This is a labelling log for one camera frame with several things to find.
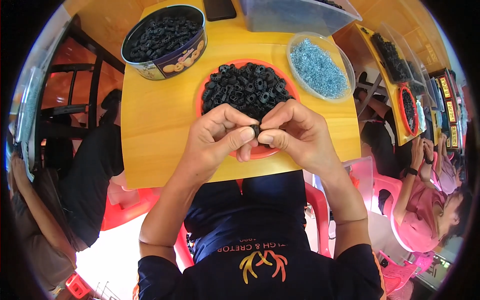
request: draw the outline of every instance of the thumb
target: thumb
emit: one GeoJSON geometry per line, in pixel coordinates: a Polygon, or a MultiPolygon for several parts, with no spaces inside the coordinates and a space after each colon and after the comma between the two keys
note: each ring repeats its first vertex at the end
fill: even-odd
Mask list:
{"type": "Polygon", "coordinates": [[[227,156],[230,152],[253,140],[254,137],[255,132],[252,127],[240,127],[230,131],[220,141],[216,142],[215,149],[218,153],[227,156]]]}
{"type": "Polygon", "coordinates": [[[258,136],[258,142],[273,145],[287,152],[290,156],[292,156],[295,151],[298,151],[298,149],[301,149],[301,141],[281,129],[262,131],[258,136]]]}

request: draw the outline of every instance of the clear plastic container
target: clear plastic container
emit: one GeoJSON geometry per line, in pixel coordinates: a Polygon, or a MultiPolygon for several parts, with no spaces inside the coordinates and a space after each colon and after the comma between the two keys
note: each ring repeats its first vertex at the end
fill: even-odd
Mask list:
{"type": "MultiPolygon", "coordinates": [[[[358,180],[357,189],[362,195],[363,202],[368,211],[372,210],[372,197],[373,197],[373,162],[372,157],[361,157],[353,160],[348,160],[342,163],[345,170],[351,171],[350,177],[353,177],[352,181],[358,180]]],[[[313,186],[323,191],[323,187],[320,177],[314,175],[313,186]]]]}
{"type": "Polygon", "coordinates": [[[345,53],[340,49],[337,45],[334,43],[330,42],[326,37],[321,36],[317,33],[314,32],[299,32],[296,35],[294,35],[290,41],[288,41],[287,45],[287,59],[288,59],[288,64],[290,65],[290,70],[292,71],[292,75],[297,81],[297,83],[305,90],[307,91],[310,95],[323,99],[328,102],[333,102],[333,103],[340,103],[345,100],[347,100],[350,96],[352,96],[353,91],[355,90],[355,73],[353,71],[352,64],[350,63],[350,60],[348,57],[345,55],[345,53]],[[330,53],[330,57],[337,63],[337,66],[343,70],[344,75],[347,78],[347,83],[348,83],[348,89],[344,92],[343,96],[339,98],[327,98],[317,92],[315,92],[311,87],[308,86],[308,84],[300,77],[298,74],[297,70],[293,66],[292,63],[292,58],[290,57],[290,54],[292,53],[292,48],[295,47],[298,43],[302,42],[304,39],[309,39],[312,44],[318,45],[320,48],[323,50],[326,50],[330,53]]]}
{"type": "Polygon", "coordinates": [[[330,36],[362,20],[348,0],[334,0],[345,10],[315,0],[240,0],[247,29],[252,32],[313,31],[330,36]]]}
{"type": "Polygon", "coordinates": [[[388,77],[390,79],[390,82],[393,84],[399,84],[399,83],[406,83],[410,81],[414,81],[415,79],[413,78],[412,72],[410,70],[410,67],[413,66],[412,62],[415,61],[415,58],[412,55],[412,50],[407,44],[407,41],[403,38],[403,36],[395,31],[391,26],[385,24],[384,22],[380,23],[380,26],[377,28],[375,33],[379,33],[384,42],[392,42],[397,50],[398,56],[400,58],[400,67],[401,70],[392,70],[392,66],[388,62],[388,58],[384,57],[381,49],[379,48],[379,45],[374,41],[373,37],[371,38],[372,44],[375,47],[378,56],[382,60],[382,63],[385,66],[385,70],[387,71],[388,77]],[[402,78],[400,78],[398,73],[404,73],[402,78]]]}
{"type": "Polygon", "coordinates": [[[420,58],[418,57],[418,55],[415,52],[413,52],[413,57],[417,61],[418,67],[421,71],[421,75],[422,75],[422,81],[421,82],[426,87],[425,93],[422,95],[423,96],[423,105],[436,108],[437,107],[437,102],[434,100],[433,95],[432,95],[433,86],[432,86],[432,83],[430,81],[430,77],[428,75],[427,68],[425,67],[425,65],[423,64],[423,62],[420,60],[420,58]]]}

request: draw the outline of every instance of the wooden table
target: wooden table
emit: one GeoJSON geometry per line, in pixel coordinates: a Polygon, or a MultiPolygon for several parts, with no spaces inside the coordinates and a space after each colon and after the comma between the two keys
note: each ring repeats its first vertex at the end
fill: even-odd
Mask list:
{"type": "MultiPolygon", "coordinates": [[[[377,50],[375,50],[375,47],[373,46],[372,42],[370,41],[371,35],[375,32],[373,30],[370,30],[366,28],[365,26],[361,26],[360,24],[355,24],[355,28],[358,30],[360,33],[361,37],[365,41],[365,44],[367,45],[368,49],[370,50],[370,53],[373,55],[373,59],[375,60],[377,64],[378,71],[380,72],[381,79],[383,79],[383,82],[385,83],[385,89],[387,90],[388,97],[390,98],[390,103],[392,103],[392,111],[393,115],[395,118],[395,127],[396,127],[396,134],[398,137],[398,145],[404,145],[406,142],[413,140],[415,136],[410,135],[407,132],[407,129],[405,128],[405,125],[403,124],[402,117],[400,114],[400,106],[399,106],[399,95],[398,95],[398,85],[391,83],[390,79],[388,78],[387,71],[385,68],[382,66],[382,60],[378,56],[377,50]],[[367,34],[363,32],[361,29],[365,28],[370,34],[367,34]]],[[[420,135],[422,133],[421,130],[418,131],[417,135],[420,135]]]]}
{"type": "MultiPolygon", "coordinates": [[[[167,0],[147,7],[151,12],[186,1],[167,0]]],[[[201,0],[189,4],[204,10],[201,0]]],[[[195,120],[194,97],[200,82],[216,67],[230,60],[252,58],[267,61],[293,78],[286,45],[293,34],[247,31],[241,7],[234,1],[237,17],[206,22],[204,54],[189,70],[166,80],[143,78],[127,65],[123,81],[121,137],[128,188],[164,186],[183,153],[190,124],[195,120]]],[[[342,64],[339,55],[332,58],[342,64]]],[[[342,161],[360,157],[360,136],[353,97],[333,104],[305,92],[298,84],[300,100],[322,114],[328,123],[336,152],[342,161]]],[[[239,163],[228,156],[211,181],[233,180],[301,169],[283,152],[239,163]]]]}

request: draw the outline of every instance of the red plastic plate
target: red plastic plate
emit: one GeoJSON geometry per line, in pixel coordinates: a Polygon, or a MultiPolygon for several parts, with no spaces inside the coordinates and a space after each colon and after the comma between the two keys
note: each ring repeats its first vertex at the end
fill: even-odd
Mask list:
{"type": "MultiPolygon", "coordinates": [[[[279,68],[277,68],[276,66],[268,62],[265,62],[262,60],[254,60],[254,59],[241,59],[241,60],[232,60],[232,61],[226,62],[225,65],[234,64],[235,67],[240,68],[246,65],[247,62],[252,62],[254,64],[264,65],[265,67],[272,68],[280,78],[285,79],[285,82],[287,83],[285,85],[285,89],[288,91],[288,93],[292,95],[298,102],[300,102],[300,96],[297,89],[295,88],[293,81],[290,78],[288,78],[285,75],[285,73],[283,73],[279,68]]],[[[202,100],[202,95],[205,91],[205,84],[210,81],[210,75],[217,72],[218,72],[218,68],[214,69],[212,72],[208,74],[205,80],[203,80],[202,83],[200,84],[197,97],[195,98],[195,110],[196,110],[197,117],[202,116],[202,105],[204,103],[204,101],[202,100]]],[[[250,159],[259,159],[259,158],[268,157],[277,153],[278,151],[280,151],[280,149],[278,148],[267,148],[265,146],[257,146],[252,148],[250,159]]],[[[230,152],[230,156],[237,157],[236,151],[230,152]]]]}
{"type": "Polygon", "coordinates": [[[410,92],[410,90],[406,87],[406,86],[403,86],[400,88],[399,90],[399,106],[400,106],[400,114],[402,115],[402,121],[403,121],[403,125],[405,126],[405,128],[407,129],[407,132],[410,134],[410,135],[413,135],[413,136],[417,136],[417,133],[419,132],[419,116],[418,116],[418,113],[417,113],[417,102],[415,102],[415,98],[413,97],[412,93],[410,92]],[[412,99],[412,104],[413,104],[413,120],[415,121],[415,131],[412,132],[412,129],[410,128],[410,125],[408,124],[408,120],[407,120],[407,115],[405,114],[405,107],[403,106],[403,96],[402,96],[402,93],[403,93],[403,90],[406,90],[409,94],[410,94],[410,97],[412,99]]]}

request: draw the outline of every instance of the woman in pink shirt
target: woman in pink shirt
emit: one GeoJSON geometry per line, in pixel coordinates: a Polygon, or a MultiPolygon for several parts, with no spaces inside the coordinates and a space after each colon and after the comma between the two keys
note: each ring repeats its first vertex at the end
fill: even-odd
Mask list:
{"type": "Polygon", "coordinates": [[[390,196],[383,207],[383,214],[395,219],[402,241],[417,252],[431,251],[443,237],[455,234],[461,219],[466,221],[471,203],[471,195],[460,188],[450,195],[438,191],[430,182],[432,165],[423,164],[419,174],[424,155],[433,156],[433,143],[417,137],[397,202],[390,196]]]}
{"type": "Polygon", "coordinates": [[[431,177],[433,178],[433,176],[437,176],[441,190],[449,195],[462,185],[462,181],[460,180],[462,167],[455,168],[448,158],[446,140],[447,136],[442,133],[438,141],[438,155],[435,172],[432,169],[431,177]]]}

